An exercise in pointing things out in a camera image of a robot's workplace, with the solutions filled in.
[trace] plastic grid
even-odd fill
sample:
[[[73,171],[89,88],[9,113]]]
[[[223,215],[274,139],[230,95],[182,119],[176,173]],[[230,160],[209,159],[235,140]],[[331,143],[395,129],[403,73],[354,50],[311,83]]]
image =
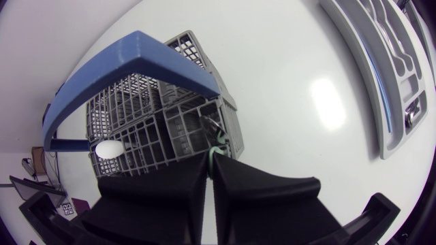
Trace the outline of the plastic grid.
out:
[[[195,40],[186,32],[168,41],[167,45],[201,68],[214,70],[218,76],[206,56],[208,65],[205,64],[201,47]],[[142,74],[128,75],[96,95],[87,105],[89,156],[95,175],[141,175],[207,151],[217,143],[203,132],[201,116],[212,118],[226,130],[231,142],[220,148],[226,150],[228,156],[237,158],[243,150],[242,135],[236,108],[226,103],[221,96],[209,101],[194,92]],[[123,142],[125,152],[115,159],[99,158],[95,147],[102,140]]]
[[[87,105],[87,137],[95,142],[126,123],[162,109],[158,81],[133,73],[92,98]]]
[[[186,59],[189,59],[203,69],[205,68],[204,59],[199,52],[200,50],[189,33],[185,33],[180,37],[175,37],[166,42],[166,44],[186,57]],[[159,83],[159,91],[161,93],[163,106],[171,105],[181,99],[195,96],[194,92],[166,82]]]
[[[200,117],[212,118],[222,127],[223,119],[218,111],[218,103],[219,100],[208,101],[202,96],[196,96],[163,110],[177,160],[216,145],[215,140],[203,132]]]

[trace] white table surface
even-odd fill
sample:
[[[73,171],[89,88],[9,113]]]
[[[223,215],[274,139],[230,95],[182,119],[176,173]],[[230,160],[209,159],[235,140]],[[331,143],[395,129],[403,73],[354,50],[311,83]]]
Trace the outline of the white table surface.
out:
[[[238,106],[245,143],[239,161],[278,176],[315,176],[322,183],[319,199],[342,225],[359,216],[374,193],[383,193],[401,209],[379,243],[388,241],[414,208],[436,145],[436,93],[416,34],[429,114],[398,151],[381,160],[360,72],[317,0],[143,1],[77,67],[132,31],[165,42],[188,29]],[[58,136],[84,139],[85,133],[82,106]],[[59,163],[68,195],[93,205],[100,194],[87,153],[59,153]],[[210,181],[203,226],[202,243],[217,243]]]

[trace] blue plastic handle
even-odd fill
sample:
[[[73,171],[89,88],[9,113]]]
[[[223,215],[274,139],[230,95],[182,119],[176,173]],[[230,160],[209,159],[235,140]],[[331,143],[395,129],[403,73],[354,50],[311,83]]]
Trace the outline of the blue plastic handle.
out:
[[[135,31],[95,55],[61,87],[42,127],[44,150],[88,151],[87,140],[52,142],[53,133],[75,109],[132,73],[189,89],[209,99],[219,95],[217,82],[210,73],[165,44]]]

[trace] white wall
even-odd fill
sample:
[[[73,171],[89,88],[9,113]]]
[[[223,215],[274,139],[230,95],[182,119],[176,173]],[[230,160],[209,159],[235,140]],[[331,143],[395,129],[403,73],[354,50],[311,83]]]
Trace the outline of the white wall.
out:
[[[0,13],[0,152],[42,145],[47,103],[95,40],[138,2],[6,2]]]
[[[9,184],[9,175],[17,178],[31,179],[21,165],[21,159],[29,157],[30,153],[1,153],[0,154],[0,183]],[[18,207],[24,201],[15,188],[0,188],[0,216],[7,229],[18,245],[29,244],[33,240],[36,244],[44,244],[34,232]]]

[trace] egg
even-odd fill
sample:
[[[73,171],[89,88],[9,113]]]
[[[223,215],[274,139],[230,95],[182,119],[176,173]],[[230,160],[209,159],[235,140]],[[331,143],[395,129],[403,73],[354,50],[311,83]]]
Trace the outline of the egg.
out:
[[[124,145],[117,140],[105,140],[95,148],[97,156],[103,159],[113,159],[124,152]]]

